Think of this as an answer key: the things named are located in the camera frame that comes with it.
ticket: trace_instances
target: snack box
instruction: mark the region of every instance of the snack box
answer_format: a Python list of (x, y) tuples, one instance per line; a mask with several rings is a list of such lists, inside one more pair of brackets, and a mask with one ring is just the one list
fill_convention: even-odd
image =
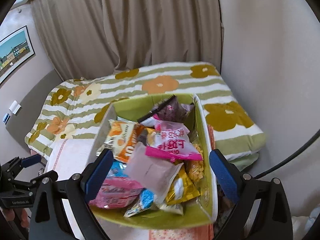
[[(123, 215), (127, 208), (107, 210), (91, 206), (96, 216), (116, 224), (144, 229), (190, 228), (210, 224), (216, 220), (218, 214), (217, 183), (215, 174), (209, 165), (209, 153), (212, 149), (203, 108), (196, 94), (175, 95), (182, 104), (195, 104), (194, 111), (189, 114), (184, 124), (190, 132), (192, 132), (193, 129), (197, 131), (198, 142), (203, 150), (204, 177), (195, 184), (201, 196), (196, 198), (196, 200), (191, 200), (184, 204), (183, 216), (161, 210), (148, 210), (136, 216), (125, 218)], [(147, 114), (154, 104), (170, 96), (172, 96), (172, 94), (152, 94), (111, 103), (101, 122), (99, 132), (95, 137), (88, 163), (95, 161), (97, 158), (96, 151), (104, 143), (109, 133), (111, 128), (108, 122), (109, 119), (116, 120), (119, 116), (131, 121), (136, 121)]]

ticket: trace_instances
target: striped comforter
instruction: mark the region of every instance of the striped comforter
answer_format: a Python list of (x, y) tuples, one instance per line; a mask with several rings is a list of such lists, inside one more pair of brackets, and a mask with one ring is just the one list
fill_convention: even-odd
[(164, 63), (94, 80), (67, 80), (47, 96), (25, 142), (49, 158), (55, 140), (94, 138), (110, 102), (153, 93), (196, 93), (216, 147), (240, 170), (258, 158), (265, 136), (209, 63)]

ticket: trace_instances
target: painting of buildings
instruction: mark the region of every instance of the painting of buildings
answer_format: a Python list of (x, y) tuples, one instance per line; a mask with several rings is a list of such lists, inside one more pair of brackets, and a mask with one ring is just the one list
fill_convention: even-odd
[(9, 74), (34, 55), (26, 26), (0, 41), (0, 84)]

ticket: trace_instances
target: curtain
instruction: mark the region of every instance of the curtain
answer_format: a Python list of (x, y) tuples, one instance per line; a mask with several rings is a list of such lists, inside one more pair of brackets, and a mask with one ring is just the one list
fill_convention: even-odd
[(220, 69), (218, 0), (31, 0), (31, 7), (64, 80), (170, 61), (207, 61)]

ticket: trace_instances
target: pillow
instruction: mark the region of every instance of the pillow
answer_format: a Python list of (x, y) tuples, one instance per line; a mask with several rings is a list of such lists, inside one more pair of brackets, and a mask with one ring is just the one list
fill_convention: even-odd
[(58, 180), (70, 179), (75, 173), (82, 173), (94, 139), (64, 139), (52, 144), (53, 151), (45, 167), (45, 172), (56, 171)]

